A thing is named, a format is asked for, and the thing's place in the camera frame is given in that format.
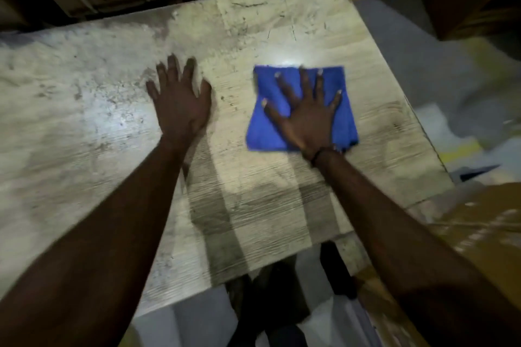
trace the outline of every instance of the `floor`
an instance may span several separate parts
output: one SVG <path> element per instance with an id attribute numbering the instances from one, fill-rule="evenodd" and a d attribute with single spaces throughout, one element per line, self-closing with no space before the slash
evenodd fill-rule
<path id="1" fill-rule="evenodd" d="M 353 1 L 453 180 L 497 165 L 521 178 L 518 34 L 439 42 L 421 0 Z M 368 345 L 363 309 L 333 298 L 321 270 L 316 250 L 298 255 L 296 271 L 313 309 L 301 325 L 309 346 Z M 130 345 L 224 347 L 237 318 L 218 287 L 133 324 L 126 342 L 139 343 Z M 267 345 L 266 338 L 257 345 Z"/>

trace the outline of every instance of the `table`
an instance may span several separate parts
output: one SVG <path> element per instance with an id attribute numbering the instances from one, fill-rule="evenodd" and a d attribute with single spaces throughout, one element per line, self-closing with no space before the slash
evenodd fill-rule
<path id="1" fill-rule="evenodd" d="M 401 206 L 452 186 L 351 0 L 203 0 L 3 40 L 0 293 L 160 137 L 145 82 L 174 52 L 215 98 L 136 315 L 352 230 L 297 155 L 244 143 L 255 64 L 343 65 L 348 159 Z"/>

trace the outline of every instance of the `blue cloth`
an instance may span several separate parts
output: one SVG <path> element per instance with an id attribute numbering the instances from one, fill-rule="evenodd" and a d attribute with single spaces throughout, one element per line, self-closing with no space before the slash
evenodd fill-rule
<path id="1" fill-rule="evenodd" d="M 315 86 L 317 70 L 317 68 L 307 70 L 313 87 Z M 246 133 L 246 145 L 248 149 L 253 151 L 296 151 L 296 148 L 289 146 L 283 140 L 273 123 L 264 113 L 261 105 L 261 101 L 266 98 L 273 106 L 277 107 L 280 115 L 290 115 L 290 105 L 275 80 L 275 73 L 277 72 L 282 74 L 282 77 L 293 88 L 295 94 L 300 98 L 302 97 L 298 68 L 255 67 L 254 73 L 257 75 L 258 97 L 253 109 L 250 126 Z M 336 147 L 339 150 L 347 150 L 358 142 L 358 133 L 356 132 L 355 121 L 345 88 L 344 68 L 342 66 L 323 68 L 323 77 L 326 104 L 331 103 L 339 89 L 342 90 L 342 101 L 336 110 L 331 134 L 332 141 Z"/>

